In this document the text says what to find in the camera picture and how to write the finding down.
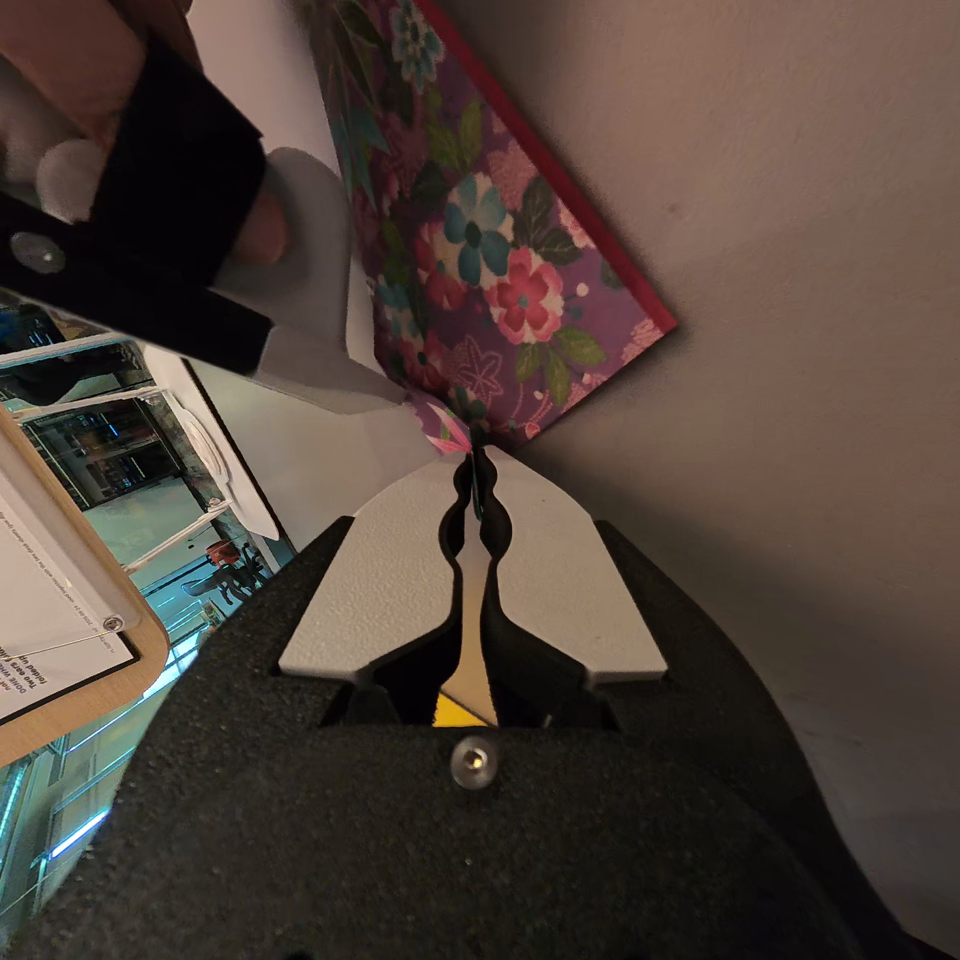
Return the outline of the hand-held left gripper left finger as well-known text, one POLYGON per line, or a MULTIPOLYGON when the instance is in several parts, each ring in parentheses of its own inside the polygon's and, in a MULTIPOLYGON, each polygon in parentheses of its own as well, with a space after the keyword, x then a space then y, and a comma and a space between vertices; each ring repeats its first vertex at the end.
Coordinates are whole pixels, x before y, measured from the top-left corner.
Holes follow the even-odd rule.
POLYGON ((471 454, 447 454, 349 517, 278 670, 384 697, 400 723, 432 726, 462 655, 458 555, 473 480, 471 454))

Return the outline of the purple floral origami paper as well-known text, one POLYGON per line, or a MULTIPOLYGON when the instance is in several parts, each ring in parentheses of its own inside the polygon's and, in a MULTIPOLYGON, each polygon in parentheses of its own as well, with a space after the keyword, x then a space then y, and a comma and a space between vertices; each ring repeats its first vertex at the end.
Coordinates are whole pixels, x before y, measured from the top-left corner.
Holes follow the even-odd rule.
POLYGON ((437 2, 305 2, 374 355, 438 455, 526 445, 677 323, 437 2))

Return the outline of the wooden instruction board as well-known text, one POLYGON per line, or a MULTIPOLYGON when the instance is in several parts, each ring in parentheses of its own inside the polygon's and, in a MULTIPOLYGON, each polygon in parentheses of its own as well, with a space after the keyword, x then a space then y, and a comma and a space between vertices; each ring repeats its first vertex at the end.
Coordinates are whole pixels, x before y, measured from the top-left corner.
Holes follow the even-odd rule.
POLYGON ((1 416, 2 767, 138 699, 167 631, 12 415, 1 416))

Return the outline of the person's right hand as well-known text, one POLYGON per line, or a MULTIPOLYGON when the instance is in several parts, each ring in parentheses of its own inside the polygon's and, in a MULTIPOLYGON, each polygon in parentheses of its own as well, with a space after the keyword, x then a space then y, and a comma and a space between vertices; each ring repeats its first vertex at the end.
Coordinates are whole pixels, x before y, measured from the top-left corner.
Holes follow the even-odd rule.
POLYGON ((191 2, 1 4, 2 189, 209 285, 289 244, 261 134, 207 78, 191 2))

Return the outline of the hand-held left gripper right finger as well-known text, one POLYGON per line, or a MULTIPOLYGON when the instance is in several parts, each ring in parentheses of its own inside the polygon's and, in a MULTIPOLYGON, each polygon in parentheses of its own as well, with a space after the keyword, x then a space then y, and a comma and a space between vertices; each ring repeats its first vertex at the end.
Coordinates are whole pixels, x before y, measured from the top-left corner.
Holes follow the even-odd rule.
POLYGON ((616 728, 603 692, 661 681, 667 663, 593 518, 493 446, 478 452, 478 499, 481 648, 500 726, 616 728))

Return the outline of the yellow sheet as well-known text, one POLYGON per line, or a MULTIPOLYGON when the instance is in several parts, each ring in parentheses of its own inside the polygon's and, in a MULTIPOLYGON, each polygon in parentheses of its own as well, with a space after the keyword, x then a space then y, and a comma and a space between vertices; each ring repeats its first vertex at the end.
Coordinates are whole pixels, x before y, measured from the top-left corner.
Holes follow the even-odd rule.
POLYGON ((495 727, 497 722, 483 718, 441 690, 438 693, 432 726, 435 728, 495 727))

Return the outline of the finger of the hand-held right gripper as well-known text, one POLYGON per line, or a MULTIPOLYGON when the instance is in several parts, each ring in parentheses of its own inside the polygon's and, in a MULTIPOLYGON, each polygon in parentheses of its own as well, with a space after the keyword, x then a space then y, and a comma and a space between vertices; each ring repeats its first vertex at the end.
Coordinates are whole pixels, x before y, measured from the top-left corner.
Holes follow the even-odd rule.
POLYGON ((342 349, 293 328, 267 337, 254 383, 337 415, 401 406, 407 391, 342 349))

